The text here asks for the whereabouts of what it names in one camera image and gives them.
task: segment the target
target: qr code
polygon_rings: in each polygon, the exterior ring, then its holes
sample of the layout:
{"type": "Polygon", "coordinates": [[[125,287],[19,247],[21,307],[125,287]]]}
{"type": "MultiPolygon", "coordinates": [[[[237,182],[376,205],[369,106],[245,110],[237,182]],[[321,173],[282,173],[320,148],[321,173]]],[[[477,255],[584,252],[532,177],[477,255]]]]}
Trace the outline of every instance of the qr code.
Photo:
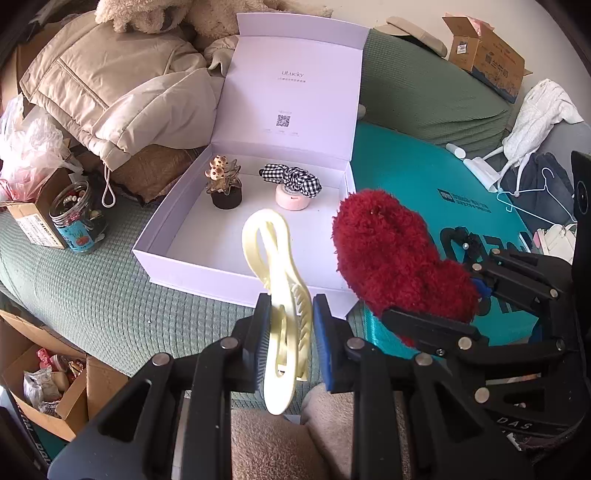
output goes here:
{"type": "Polygon", "coordinates": [[[277,115],[277,126],[287,128],[290,126],[290,116],[289,115],[277,115]]]}

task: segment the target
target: brown pillow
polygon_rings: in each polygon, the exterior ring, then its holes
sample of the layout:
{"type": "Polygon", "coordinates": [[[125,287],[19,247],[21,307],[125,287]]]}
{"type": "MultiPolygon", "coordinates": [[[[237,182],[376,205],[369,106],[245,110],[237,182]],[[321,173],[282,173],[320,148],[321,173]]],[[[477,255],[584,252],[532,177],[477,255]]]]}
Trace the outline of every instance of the brown pillow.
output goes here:
{"type": "MultiPolygon", "coordinates": [[[[91,152],[77,154],[76,158],[84,170],[102,173],[103,162],[91,152]]],[[[187,150],[148,145],[112,172],[111,181],[148,203],[170,192],[194,159],[187,150]]]]}

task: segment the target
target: drawstring cord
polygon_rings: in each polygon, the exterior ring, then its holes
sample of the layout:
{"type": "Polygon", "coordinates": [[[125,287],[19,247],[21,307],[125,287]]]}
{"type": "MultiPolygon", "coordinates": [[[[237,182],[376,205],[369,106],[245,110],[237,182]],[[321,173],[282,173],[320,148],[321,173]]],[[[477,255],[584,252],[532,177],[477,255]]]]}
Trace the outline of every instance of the drawstring cord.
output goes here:
{"type": "Polygon", "coordinates": [[[111,188],[111,171],[109,170],[109,167],[107,167],[107,165],[105,165],[104,172],[105,172],[105,181],[107,182],[107,185],[105,187],[105,191],[103,192],[102,204],[103,204],[103,207],[105,207],[105,208],[111,208],[111,207],[115,206],[117,199],[115,198],[115,192],[113,192],[113,189],[111,188]],[[106,203],[107,193],[110,193],[111,198],[113,198],[113,203],[111,203],[110,205],[107,205],[107,203],[106,203]]]}

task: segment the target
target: white wall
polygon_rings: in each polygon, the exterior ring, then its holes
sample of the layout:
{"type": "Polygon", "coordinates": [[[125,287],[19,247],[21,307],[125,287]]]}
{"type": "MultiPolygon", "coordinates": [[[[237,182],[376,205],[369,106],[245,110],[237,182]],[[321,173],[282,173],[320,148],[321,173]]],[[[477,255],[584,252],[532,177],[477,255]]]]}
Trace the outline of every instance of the white wall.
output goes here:
{"type": "Polygon", "coordinates": [[[562,85],[581,116],[591,122],[591,77],[560,27],[535,0],[303,1],[327,5],[335,9],[333,18],[367,27],[384,25],[391,16],[403,17],[441,39],[448,49],[452,34],[441,19],[445,12],[480,18],[495,27],[497,35],[523,56],[525,68],[533,72],[524,79],[518,104],[524,92],[549,78],[562,85]]]}

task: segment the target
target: white gift box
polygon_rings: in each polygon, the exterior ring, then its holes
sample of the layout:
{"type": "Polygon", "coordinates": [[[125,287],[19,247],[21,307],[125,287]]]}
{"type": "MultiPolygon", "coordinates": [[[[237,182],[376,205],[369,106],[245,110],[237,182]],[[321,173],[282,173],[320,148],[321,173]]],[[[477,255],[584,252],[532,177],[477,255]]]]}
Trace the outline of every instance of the white gift box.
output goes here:
{"type": "Polygon", "coordinates": [[[307,15],[238,15],[240,41],[217,107],[212,141],[148,222],[134,254],[150,281],[187,293],[254,307],[261,282],[242,252],[242,227],[272,208],[286,219],[295,265],[312,296],[324,293],[344,317],[357,302],[337,272],[332,222],[355,192],[350,167],[368,29],[307,15]],[[216,155],[242,166],[242,203],[216,208],[205,171],[216,155]],[[322,191],[290,212],[276,184],[259,176],[267,163],[316,175],[322,191]]]}

